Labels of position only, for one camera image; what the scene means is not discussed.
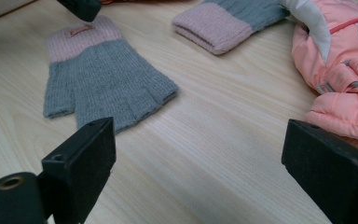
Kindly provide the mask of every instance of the wood grain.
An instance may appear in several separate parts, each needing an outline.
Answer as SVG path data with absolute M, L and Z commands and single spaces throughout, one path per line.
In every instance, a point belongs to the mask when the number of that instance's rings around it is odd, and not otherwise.
M 171 20 L 200 1 L 103 7 L 127 41 L 180 87 L 159 112 L 117 135 L 117 163 L 87 223 L 329 223 L 281 164 L 289 119 L 317 96 L 291 58 L 281 21 L 223 56 L 176 34 Z M 79 20 L 39 0 L 0 18 L 0 177 L 41 172 L 76 131 L 42 116 L 45 41 Z

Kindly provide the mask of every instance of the pink jacket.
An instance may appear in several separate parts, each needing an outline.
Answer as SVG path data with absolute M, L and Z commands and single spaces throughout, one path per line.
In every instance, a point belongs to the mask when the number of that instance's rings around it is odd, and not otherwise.
M 358 3 L 351 0 L 280 0 L 298 24 L 293 58 L 319 96 L 306 121 L 358 139 Z

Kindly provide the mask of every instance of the small tag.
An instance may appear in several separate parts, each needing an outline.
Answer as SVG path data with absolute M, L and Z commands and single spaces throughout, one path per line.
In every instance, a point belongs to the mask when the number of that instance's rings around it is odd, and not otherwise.
M 72 36 L 74 36 L 74 35 L 77 35 L 77 34 L 83 32 L 83 31 L 87 31 L 87 30 L 89 30 L 89 29 L 94 29 L 94 26 L 93 26 L 92 24 L 84 24 L 84 25 L 82 25 L 82 26 L 73 28 L 72 30 L 70 30 L 70 31 L 66 34 L 66 36 L 67 36 L 68 38 L 70 38 L 70 37 L 72 37 Z

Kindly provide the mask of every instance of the screw hole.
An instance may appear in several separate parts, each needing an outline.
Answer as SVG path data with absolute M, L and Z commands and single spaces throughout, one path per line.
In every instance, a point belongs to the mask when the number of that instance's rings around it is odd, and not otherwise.
M 20 175 L 13 176 L 11 178 L 5 179 L 0 183 L 0 190 L 14 189 L 24 181 L 24 177 Z
M 57 155 L 53 156 L 52 159 L 55 161 L 63 161 L 64 156 L 62 154 L 57 154 Z

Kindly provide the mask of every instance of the black bracket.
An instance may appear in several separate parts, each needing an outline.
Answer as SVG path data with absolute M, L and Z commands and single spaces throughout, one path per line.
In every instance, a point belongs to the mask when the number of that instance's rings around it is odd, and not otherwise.
M 82 21 L 94 21 L 101 9 L 99 0 L 58 0 Z
M 84 223 L 116 161 L 113 119 L 86 124 L 42 160 L 43 172 L 0 178 L 0 224 Z
M 282 164 L 332 223 L 358 224 L 358 148 L 290 119 Z

